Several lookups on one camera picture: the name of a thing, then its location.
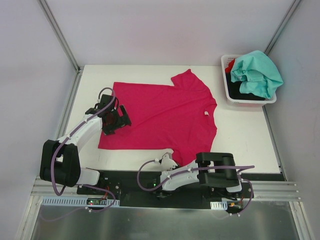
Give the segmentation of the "magenta t shirt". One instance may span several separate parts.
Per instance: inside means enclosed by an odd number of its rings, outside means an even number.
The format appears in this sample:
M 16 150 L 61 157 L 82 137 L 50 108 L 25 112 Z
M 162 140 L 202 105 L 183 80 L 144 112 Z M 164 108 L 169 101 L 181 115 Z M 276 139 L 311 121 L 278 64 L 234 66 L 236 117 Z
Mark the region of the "magenta t shirt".
M 103 150 L 173 150 L 180 165 L 198 153 L 210 152 L 217 127 L 216 100 L 190 70 L 171 78 L 170 85 L 115 82 L 113 90 L 124 105 L 130 126 L 100 135 Z

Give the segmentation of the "teal t shirt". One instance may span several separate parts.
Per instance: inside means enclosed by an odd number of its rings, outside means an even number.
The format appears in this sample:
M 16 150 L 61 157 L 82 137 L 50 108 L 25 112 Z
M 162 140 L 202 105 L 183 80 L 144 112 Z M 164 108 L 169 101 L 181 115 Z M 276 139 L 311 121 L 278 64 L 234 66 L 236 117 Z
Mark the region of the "teal t shirt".
M 241 94 L 271 99 L 284 84 L 274 62 L 262 51 L 255 50 L 237 57 L 230 70 L 232 83 L 240 83 Z

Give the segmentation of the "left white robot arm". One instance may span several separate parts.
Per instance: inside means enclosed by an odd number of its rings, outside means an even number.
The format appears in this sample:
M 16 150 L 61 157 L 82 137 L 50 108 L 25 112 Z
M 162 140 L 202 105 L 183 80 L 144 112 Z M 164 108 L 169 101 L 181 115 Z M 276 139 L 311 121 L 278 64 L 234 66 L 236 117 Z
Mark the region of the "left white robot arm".
M 82 168 L 79 153 L 85 144 L 98 132 L 113 135 L 115 131 L 132 124 L 117 97 L 102 94 L 99 102 L 89 108 L 69 133 L 57 140 L 43 144 L 39 177 L 41 180 L 66 187 L 88 185 L 90 191 L 99 195 L 106 183 L 100 179 L 98 170 Z

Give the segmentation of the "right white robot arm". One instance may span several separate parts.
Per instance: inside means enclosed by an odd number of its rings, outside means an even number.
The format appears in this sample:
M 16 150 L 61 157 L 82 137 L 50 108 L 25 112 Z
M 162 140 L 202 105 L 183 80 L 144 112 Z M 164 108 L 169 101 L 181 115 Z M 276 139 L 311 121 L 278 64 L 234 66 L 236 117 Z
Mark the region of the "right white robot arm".
M 199 184 L 209 189 L 225 190 L 230 197 L 237 197 L 243 191 L 243 185 L 235 168 L 231 153 L 200 152 L 191 163 L 180 166 L 166 153 L 159 163 L 161 174 L 153 184 L 153 190 L 173 192 L 183 186 Z

